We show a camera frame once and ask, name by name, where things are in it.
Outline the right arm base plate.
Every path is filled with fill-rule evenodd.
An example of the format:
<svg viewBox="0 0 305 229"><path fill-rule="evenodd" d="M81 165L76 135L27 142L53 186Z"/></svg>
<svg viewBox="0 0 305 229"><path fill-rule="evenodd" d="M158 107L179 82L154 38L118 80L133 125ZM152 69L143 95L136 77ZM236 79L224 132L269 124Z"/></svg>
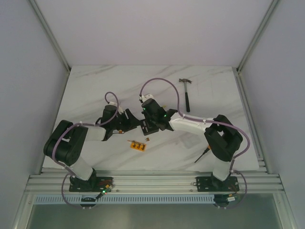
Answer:
<svg viewBox="0 0 305 229"><path fill-rule="evenodd" d="M240 190L237 177L229 176L225 181L220 181L213 175L196 177L195 186L198 192L237 192Z"/></svg>

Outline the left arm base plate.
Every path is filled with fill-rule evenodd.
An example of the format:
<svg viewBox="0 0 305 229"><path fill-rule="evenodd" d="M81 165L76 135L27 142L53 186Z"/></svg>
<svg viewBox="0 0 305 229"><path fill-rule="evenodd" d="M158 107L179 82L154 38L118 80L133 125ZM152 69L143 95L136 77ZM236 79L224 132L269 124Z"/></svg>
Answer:
<svg viewBox="0 0 305 229"><path fill-rule="evenodd" d="M79 178L70 178L70 192L101 192L106 189L107 185L113 183L112 177L94 177L89 180L81 180Z"/></svg>

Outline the black fuse box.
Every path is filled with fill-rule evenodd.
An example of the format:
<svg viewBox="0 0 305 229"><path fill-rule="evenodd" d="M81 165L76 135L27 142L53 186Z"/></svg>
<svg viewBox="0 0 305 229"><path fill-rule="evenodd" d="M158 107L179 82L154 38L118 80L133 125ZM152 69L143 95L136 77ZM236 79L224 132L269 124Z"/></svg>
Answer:
<svg viewBox="0 0 305 229"><path fill-rule="evenodd" d="M159 128L155 124L146 119L140 121L140 126L144 136L154 134L159 131Z"/></svg>

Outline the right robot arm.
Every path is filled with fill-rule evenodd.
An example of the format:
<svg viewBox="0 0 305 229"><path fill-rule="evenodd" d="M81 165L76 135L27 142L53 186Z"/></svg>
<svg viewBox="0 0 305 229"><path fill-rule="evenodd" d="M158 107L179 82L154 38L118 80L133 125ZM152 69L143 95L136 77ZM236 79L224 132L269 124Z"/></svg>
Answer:
<svg viewBox="0 0 305 229"><path fill-rule="evenodd" d="M211 185L222 190L228 185L230 166L234 154L240 148L243 137L224 115L214 119L181 116L177 110L164 110L153 98L141 99L142 113L152 128L169 131L184 131L204 136L216 157Z"/></svg>

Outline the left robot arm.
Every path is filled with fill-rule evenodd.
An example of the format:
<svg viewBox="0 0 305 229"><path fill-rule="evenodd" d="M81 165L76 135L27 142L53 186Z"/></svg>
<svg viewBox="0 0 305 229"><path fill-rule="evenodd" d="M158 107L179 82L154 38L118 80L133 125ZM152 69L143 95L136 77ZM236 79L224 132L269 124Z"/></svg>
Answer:
<svg viewBox="0 0 305 229"><path fill-rule="evenodd" d="M140 125L129 109L106 105L102 116L95 124L73 124L62 120L44 145L43 153L81 180L80 186L87 192L97 188L97 179L92 177L93 168L81 157L86 141L107 141L114 131L128 132Z"/></svg>

